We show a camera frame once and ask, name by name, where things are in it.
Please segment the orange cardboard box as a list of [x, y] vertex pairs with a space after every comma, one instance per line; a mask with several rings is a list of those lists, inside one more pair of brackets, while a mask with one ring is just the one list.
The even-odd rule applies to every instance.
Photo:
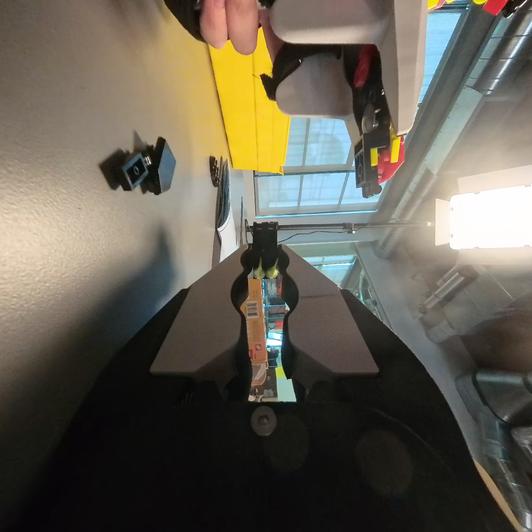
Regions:
[[262, 280], [249, 278], [248, 290], [249, 294], [241, 305], [241, 311], [245, 317], [249, 358], [252, 364], [267, 364]]

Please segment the lego instruction booklet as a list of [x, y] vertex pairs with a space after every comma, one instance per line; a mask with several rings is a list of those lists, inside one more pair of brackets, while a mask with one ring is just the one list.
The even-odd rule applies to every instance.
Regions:
[[244, 235], [244, 171], [231, 169], [224, 159], [220, 186], [216, 189], [212, 268], [246, 243]]

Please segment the large window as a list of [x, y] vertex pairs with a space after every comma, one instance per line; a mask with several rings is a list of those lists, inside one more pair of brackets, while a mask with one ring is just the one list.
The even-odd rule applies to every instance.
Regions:
[[283, 175], [255, 177], [256, 215], [376, 212], [380, 196], [355, 185], [353, 147], [340, 119], [290, 119]]

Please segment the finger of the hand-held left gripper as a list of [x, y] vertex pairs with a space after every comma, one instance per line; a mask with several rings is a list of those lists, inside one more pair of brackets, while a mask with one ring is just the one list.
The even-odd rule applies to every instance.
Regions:
[[397, 134], [407, 134], [415, 120], [424, 76], [427, 19], [426, 1], [380, 1], [375, 45]]

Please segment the black light stand pole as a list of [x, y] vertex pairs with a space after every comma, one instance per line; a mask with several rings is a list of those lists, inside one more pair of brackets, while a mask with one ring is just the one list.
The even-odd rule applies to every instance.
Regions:
[[434, 221], [420, 221], [420, 220], [399, 220], [390, 219], [386, 221], [376, 222], [338, 222], [338, 223], [296, 223], [296, 224], [279, 224], [273, 223], [277, 231], [332, 231], [340, 230], [344, 232], [354, 233], [362, 229], [389, 229], [389, 228], [409, 228], [409, 227], [435, 227]]

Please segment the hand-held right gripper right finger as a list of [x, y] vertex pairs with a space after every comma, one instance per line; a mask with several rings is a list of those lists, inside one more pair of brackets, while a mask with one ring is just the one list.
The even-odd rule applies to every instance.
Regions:
[[282, 364], [306, 393], [319, 383], [334, 385], [379, 372], [340, 288], [288, 246], [278, 246], [283, 323]]

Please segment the small black lime lego piece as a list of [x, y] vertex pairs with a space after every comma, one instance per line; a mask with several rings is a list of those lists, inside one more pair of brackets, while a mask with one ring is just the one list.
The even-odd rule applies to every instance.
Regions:
[[253, 223], [251, 264], [254, 278], [263, 280], [276, 279], [278, 275], [278, 223]]

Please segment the silver ventilation duct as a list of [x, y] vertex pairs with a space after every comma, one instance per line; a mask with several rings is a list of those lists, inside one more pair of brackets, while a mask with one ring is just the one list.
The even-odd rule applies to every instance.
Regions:
[[387, 185], [378, 221], [414, 219], [469, 122], [524, 65], [531, 1], [508, 4], [496, 16], [475, 4], [461, 14], [406, 136], [406, 159]]

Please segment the red yellow black lego model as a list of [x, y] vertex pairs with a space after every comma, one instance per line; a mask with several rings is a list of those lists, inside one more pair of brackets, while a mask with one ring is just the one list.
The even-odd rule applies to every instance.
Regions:
[[393, 126], [375, 45], [360, 47], [354, 72], [347, 78], [352, 83], [353, 113], [361, 135], [354, 147], [355, 185], [369, 199], [382, 192], [382, 185], [403, 164], [404, 136]]

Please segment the person's left hand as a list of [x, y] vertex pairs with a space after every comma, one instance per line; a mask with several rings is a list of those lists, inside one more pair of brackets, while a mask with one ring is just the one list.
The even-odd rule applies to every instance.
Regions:
[[274, 33], [270, 22], [270, 11], [259, 7], [258, 1], [202, 2], [201, 34], [216, 49], [231, 42], [237, 53], [249, 56], [256, 50], [259, 29], [262, 29], [268, 53], [274, 60], [283, 41]]

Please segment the yellow box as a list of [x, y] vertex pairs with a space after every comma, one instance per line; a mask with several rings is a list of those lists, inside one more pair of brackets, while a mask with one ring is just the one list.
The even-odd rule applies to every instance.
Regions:
[[252, 55], [241, 55], [228, 42], [209, 47], [232, 166], [238, 170], [283, 175], [290, 117], [268, 99], [261, 74], [272, 60], [262, 29]]

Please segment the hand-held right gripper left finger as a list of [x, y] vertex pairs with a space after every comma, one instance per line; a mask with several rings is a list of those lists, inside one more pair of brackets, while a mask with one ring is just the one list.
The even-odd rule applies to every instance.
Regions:
[[249, 391], [252, 365], [245, 318], [247, 297], [243, 245], [192, 283], [150, 366], [152, 376], [214, 382]]

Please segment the studio light panel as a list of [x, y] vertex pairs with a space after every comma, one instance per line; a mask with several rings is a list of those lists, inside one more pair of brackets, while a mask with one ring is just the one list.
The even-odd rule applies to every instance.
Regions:
[[435, 245], [453, 250], [530, 249], [531, 185], [437, 199], [434, 227]]

